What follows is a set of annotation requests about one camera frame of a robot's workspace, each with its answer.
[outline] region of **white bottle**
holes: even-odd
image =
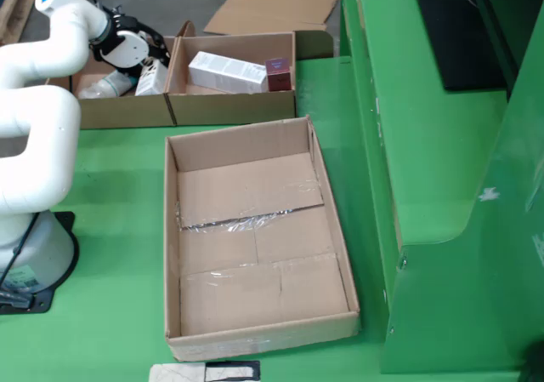
[[[79,99],[109,99],[119,97],[136,85],[136,77],[125,76],[115,70],[79,92]]]

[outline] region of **clear tape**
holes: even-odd
[[[294,212],[294,210],[281,210],[280,212],[273,212],[272,214],[261,214],[259,216],[251,216],[248,218],[226,220],[224,222],[213,222],[205,225],[193,225],[189,227],[182,227],[178,220],[178,228],[180,231],[190,231],[194,233],[214,233],[217,231],[254,231],[259,227],[266,226],[270,221],[281,218],[287,214]]]
[[[301,192],[301,193],[313,192],[313,191],[318,191],[319,193],[321,193],[320,182],[317,179],[311,179],[311,180],[299,180],[297,182],[292,182],[292,183],[283,185],[282,191],[270,192],[267,196],[270,197],[270,198],[274,198],[274,199],[276,199],[276,198],[282,199],[282,200],[286,201],[285,206],[289,207],[291,205],[288,202],[289,201],[288,194],[293,192],[292,188],[295,188],[296,192]],[[193,228],[193,227],[204,227],[204,226],[209,226],[209,225],[223,225],[223,224],[229,223],[231,221],[234,222],[236,220],[245,220],[245,219],[252,219],[253,217],[254,218],[259,218],[261,216],[265,216],[264,214],[252,216],[252,215],[255,214],[256,211],[257,211],[257,208],[254,208],[254,207],[244,209],[244,210],[242,210],[241,212],[238,213],[238,217],[233,216],[233,219],[228,220],[228,221],[227,220],[219,220],[214,216],[209,216],[209,217],[206,218],[206,220],[203,221],[203,223],[189,226],[189,225],[187,225],[187,219],[188,219],[188,215],[190,213],[187,213],[187,211],[185,211],[185,214],[183,215],[181,213],[180,203],[177,202],[177,204],[176,204],[176,220],[178,221],[178,228],[181,231],[182,229],[184,230],[184,229],[189,228],[189,227]],[[284,211],[277,212],[277,213],[278,214],[283,214],[284,212],[291,212],[291,211],[292,211],[292,209],[290,208],[290,209],[285,209]],[[191,218],[189,218],[189,221],[191,223],[194,222],[194,220],[191,219]]]
[[[296,259],[288,259],[288,260],[280,260],[280,261],[271,261],[267,263],[250,263],[250,264],[242,264],[235,267],[230,267],[228,269],[222,269],[222,270],[213,270],[213,271],[203,271],[200,273],[192,273],[192,274],[186,274],[184,276],[181,276],[179,278],[180,281],[180,289],[183,288],[183,283],[190,284],[191,282],[204,282],[207,286],[213,286],[213,287],[220,287],[221,282],[224,281],[224,279],[228,278],[238,278],[236,275],[236,270],[241,269],[244,267],[268,267],[271,268],[273,271],[279,271],[279,273],[286,272],[292,270],[293,267],[300,266],[303,264],[308,264],[310,261],[323,261],[323,260],[329,260],[329,259],[337,259],[336,253],[324,253],[324,254],[317,254],[312,256],[305,256],[305,257],[299,257]]]

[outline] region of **dark red box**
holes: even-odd
[[[266,60],[266,74],[269,79],[269,91],[291,89],[291,70],[289,60],[285,58]]]

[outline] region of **green metal frame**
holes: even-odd
[[[516,367],[544,338],[544,13],[507,104],[442,89],[416,0],[343,9],[390,311],[382,370]]]

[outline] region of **green table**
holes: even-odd
[[[348,242],[364,331],[341,341],[254,356],[264,381],[514,381],[513,373],[380,375],[387,324],[376,244],[365,241],[360,115],[349,57],[301,62],[300,115],[323,147]],[[146,381],[172,362],[162,309],[164,138],[207,128],[83,131],[70,195],[57,210],[76,213],[79,263],[50,312],[0,316],[2,381]]]

